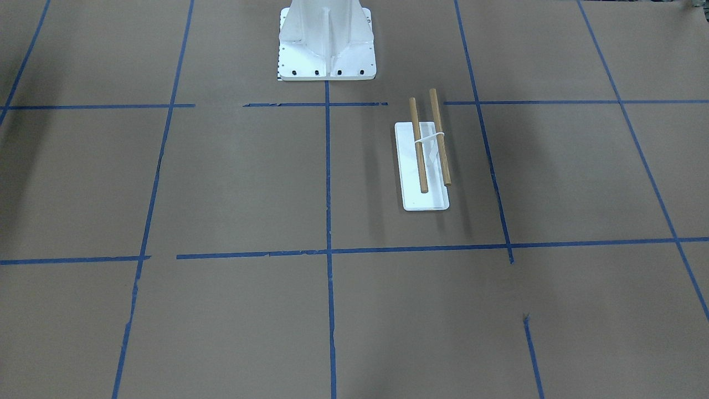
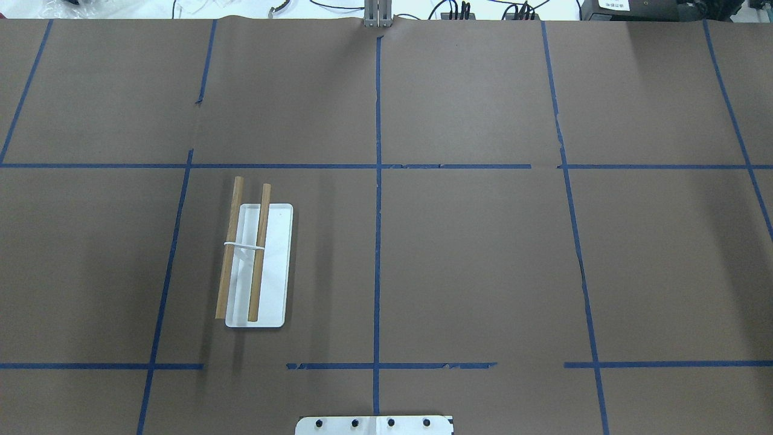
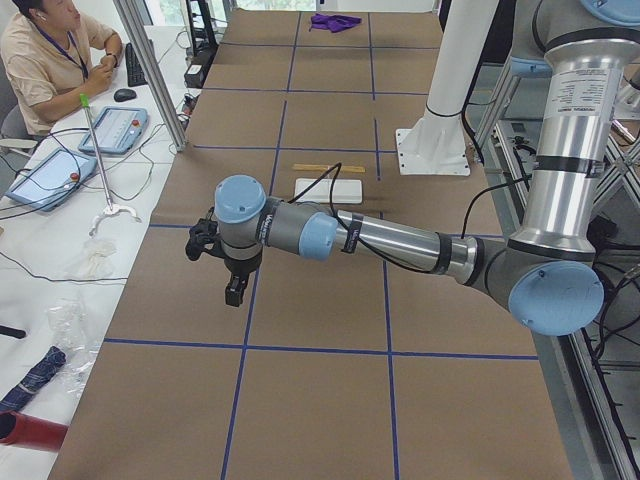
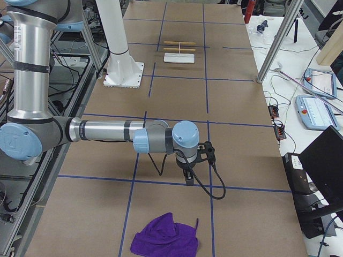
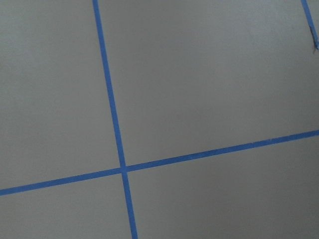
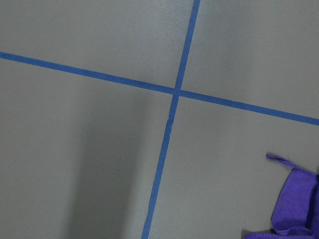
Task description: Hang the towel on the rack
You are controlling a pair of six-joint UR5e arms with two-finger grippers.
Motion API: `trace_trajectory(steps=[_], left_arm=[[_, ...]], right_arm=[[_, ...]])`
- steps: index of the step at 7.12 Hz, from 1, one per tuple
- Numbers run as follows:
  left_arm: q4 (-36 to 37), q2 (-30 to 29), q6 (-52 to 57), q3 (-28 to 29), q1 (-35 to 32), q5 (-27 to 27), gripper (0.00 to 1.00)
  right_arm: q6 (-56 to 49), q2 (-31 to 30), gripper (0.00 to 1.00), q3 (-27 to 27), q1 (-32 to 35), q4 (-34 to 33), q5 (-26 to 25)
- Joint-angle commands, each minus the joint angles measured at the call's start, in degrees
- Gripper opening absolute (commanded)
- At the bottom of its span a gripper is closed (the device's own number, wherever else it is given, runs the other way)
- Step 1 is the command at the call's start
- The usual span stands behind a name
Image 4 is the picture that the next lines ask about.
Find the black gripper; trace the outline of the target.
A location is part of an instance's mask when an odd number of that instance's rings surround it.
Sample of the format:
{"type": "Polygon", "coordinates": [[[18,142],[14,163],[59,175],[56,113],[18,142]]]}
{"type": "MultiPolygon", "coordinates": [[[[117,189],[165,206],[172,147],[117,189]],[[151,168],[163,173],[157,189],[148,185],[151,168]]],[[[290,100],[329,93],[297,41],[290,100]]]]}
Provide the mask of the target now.
{"type": "Polygon", "coordinates": [[[183,163],[176,159],[177,165],[183,170],[186,186],[194,185],[194,178],[191,169],[195,166],[194,163],[183,163]]]}

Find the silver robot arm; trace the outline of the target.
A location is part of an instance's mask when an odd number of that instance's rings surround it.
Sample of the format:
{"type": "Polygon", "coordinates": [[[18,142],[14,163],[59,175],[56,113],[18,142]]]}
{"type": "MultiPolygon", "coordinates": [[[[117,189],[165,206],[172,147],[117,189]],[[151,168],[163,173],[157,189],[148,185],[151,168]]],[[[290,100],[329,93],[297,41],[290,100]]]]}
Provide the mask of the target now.
{"type": "Polygon", "coordinates": [[[1,150],[26,161],[68,142],[130,142],[138,153],[175,154],[187,185],[197,180],[199,131],[190,121],[91,121],[48,111],[50,37],[53,30],[80,31],[81,1],[7,1],[14,23],[14,107],[1,127],[1,150]]]}

